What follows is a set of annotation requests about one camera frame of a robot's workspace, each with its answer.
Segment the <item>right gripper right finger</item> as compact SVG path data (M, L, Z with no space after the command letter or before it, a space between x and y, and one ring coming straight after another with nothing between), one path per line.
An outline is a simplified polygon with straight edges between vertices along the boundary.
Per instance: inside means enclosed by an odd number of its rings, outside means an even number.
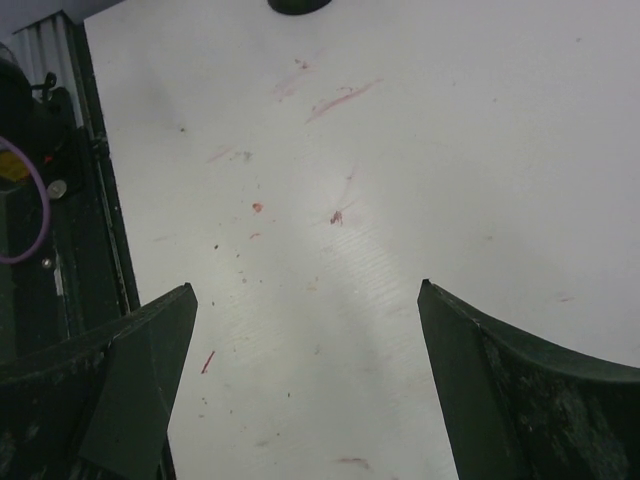
M527 333L429 280L417 304L459 478L638 478L638 369Z

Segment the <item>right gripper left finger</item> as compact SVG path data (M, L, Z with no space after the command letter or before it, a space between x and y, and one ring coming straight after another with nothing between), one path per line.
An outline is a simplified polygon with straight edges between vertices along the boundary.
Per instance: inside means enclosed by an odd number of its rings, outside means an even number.
M175 478L168 425L197 308L184 284L3 363L2 478Z

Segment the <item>black round-base clip stand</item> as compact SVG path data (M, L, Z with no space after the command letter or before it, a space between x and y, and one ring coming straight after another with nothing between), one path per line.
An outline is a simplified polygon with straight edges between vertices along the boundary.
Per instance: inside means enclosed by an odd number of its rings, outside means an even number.
M279 14L301 16L324 8L331 3L331 0L268 0L267 3Z

